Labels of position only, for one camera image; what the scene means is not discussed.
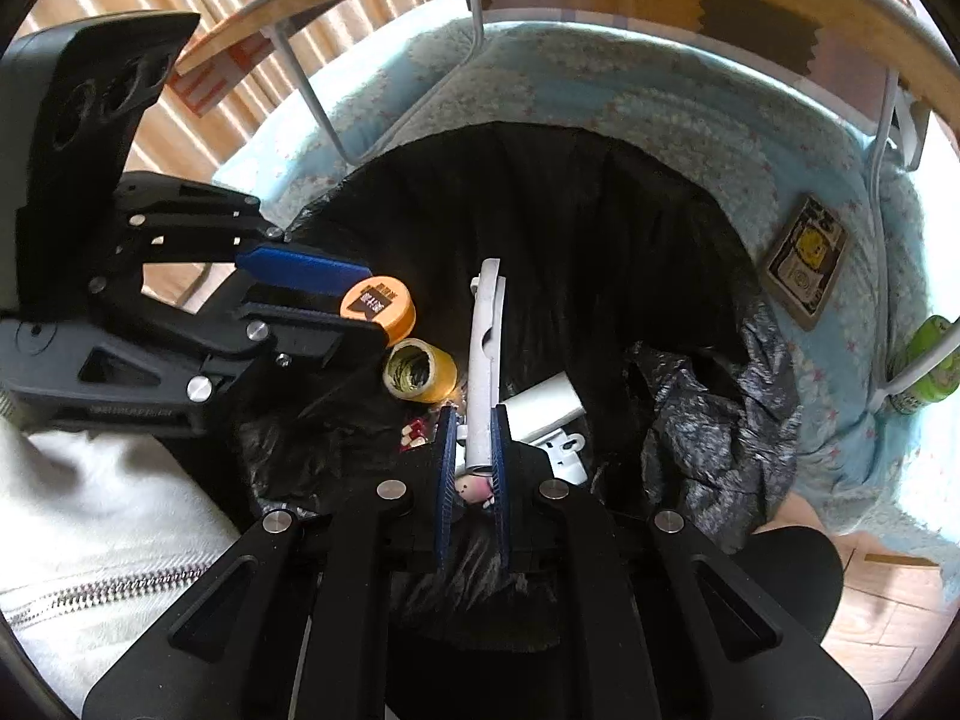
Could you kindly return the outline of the blue patterned bed sheet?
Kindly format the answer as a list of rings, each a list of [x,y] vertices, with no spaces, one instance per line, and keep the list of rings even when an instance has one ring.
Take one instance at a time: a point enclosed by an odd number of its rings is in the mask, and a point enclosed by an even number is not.
[[[822,320],[782,331],[804,422],[796,488],[838,533],[866,532],[958,574],[958,405],[869,413],[875,290],[890,289],[890,343],[958,314],[958,166],[936,149],[918,174],[887,161],[878,253],[867,142],[820,107],[724,60],[624,32],[466,21],[394,23],[314,73],[350,149],[488,121],[571,125],[651,153],[715,195],[752,255],[812,193],[851,236]]]

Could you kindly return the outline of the orange bottle cap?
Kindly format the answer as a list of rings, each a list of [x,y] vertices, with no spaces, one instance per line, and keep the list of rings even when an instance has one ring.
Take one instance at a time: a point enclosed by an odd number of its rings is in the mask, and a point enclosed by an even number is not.
[[[342,319],[377,323],[386,332],[387,346],[404,341],[416,324],[412,294],[393,277],[369,277],[353,284],[338,313]]]

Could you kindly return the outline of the white folding table frame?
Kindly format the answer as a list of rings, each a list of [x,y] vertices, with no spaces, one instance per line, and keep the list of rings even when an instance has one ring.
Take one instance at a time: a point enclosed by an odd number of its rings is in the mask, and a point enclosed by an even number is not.
[[[949,49],[926,20],[923,7],[913,4],[908,13]],[[493,21],[556,21],[635,31],[695,46],[796,88],[871,135],[867,193],[874,239],[879,254],[890,252],[880,197],[885,148],[895,145],[907,169],[916,169],[934,112],[908,89],[898,71],[828,29],[754,0],[690,0],[690,8],[675,15],[635,7],[640,15],[628,18],[604,13],[589,0],[467,0],[477,36]]]

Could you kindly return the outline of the white cardboard tube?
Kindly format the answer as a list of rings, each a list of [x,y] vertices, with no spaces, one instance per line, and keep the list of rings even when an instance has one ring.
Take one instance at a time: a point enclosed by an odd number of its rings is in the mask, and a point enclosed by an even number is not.
[[[586,412],[565,372],[512,395],[505,408],[511,437],[524,444],[535,444]]]

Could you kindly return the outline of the grey plastic tube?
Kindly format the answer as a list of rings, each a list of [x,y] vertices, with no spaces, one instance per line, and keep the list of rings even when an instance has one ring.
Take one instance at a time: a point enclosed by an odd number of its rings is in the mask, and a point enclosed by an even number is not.
[[[500,261],[485,259],[472,280],[473,314],[470,327],[467,379],[466,472],[493,472],[493,411],[500,403],[501,330],[506,280]]]

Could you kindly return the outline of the beige striped curtain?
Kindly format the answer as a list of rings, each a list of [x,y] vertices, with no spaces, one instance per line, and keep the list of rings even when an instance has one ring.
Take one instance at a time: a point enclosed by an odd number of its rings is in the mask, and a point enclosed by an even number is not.
[[[94,280],[145,262],[229,262],[277,245],[256,205],[213,185],[121,169],[161,89],[237,59],[245,41],[342,0],[251,0],[200,43],[189,11],[98,15],[33,32],[2,57],[2,309],[55,319]]]

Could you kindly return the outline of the pink pig toy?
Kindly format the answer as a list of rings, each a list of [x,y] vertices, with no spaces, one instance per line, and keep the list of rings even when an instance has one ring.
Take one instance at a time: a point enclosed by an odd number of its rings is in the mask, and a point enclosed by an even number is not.
[[[493,479],[487,473],[466,473],[454,480],[454,489],[466,505],[487,505],[494,498]]]

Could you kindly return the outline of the black trash bag bin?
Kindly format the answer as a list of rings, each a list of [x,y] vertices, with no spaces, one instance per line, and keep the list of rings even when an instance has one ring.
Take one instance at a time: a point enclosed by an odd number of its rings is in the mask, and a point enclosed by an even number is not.
[[[704,188],[636,146],[577,128],[487,124],[393,149],[301,213],[300,244],[402,280],[418,332],[469,378],[472,280],[506,280],[500,403],[565,372],[586,412],[583,488],[612,512],[692,520],[726,554],[786,483],[797,395],[786,344],[731,223]],[[377,376],[275,367],[249,395],[256,495],[335,511],[394,468],[400,411]],[[434,569],[394,575],[386,712],[569,718],[555,585],[509,561],[490,505],[448,481]]]

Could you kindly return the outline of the yellow tape roll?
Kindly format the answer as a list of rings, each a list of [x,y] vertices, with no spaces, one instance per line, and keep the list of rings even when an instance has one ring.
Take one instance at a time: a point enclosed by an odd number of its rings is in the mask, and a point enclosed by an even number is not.
[[[454,359],[426,341],[407,338],[392,348],[382,382],[393,397],[436,405],[454,394],[459,372]]]

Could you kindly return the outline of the pill blister pack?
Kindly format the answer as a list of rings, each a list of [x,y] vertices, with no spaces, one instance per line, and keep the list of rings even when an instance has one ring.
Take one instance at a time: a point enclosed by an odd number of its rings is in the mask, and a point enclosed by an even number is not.
[[[430,444],[433,440],[433,426],[427,419],[414,419],[405,424],[400,431],[400,450],[408,452]]]

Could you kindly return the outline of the yellow picture card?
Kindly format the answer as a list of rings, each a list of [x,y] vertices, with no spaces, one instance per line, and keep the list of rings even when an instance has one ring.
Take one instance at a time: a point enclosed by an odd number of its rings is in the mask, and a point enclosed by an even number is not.
[[[761,284],[805,332],[822,319],[850,242],[838,216],[804,193],[763,259]]]

